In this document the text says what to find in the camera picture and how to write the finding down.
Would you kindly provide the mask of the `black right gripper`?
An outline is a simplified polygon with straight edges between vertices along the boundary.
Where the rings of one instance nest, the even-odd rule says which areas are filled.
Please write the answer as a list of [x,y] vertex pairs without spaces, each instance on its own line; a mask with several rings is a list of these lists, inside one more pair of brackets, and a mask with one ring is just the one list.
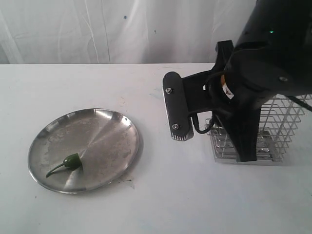
[[216,61],[207,78],[208,93],[216,117],[229,136],[237,153],[237,162],[257,160],[261,107],[266,90],[248,81],[230,63],[234,51],[231,40],[219,41]]

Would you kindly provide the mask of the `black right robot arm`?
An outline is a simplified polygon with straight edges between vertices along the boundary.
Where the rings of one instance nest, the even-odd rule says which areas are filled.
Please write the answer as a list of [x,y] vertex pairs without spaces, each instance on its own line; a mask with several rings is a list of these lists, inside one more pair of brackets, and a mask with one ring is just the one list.
[[261,108],[280,94],[311,110],[312,3],[259,0],[223,71],[206,83],[238,162],[255,161]]

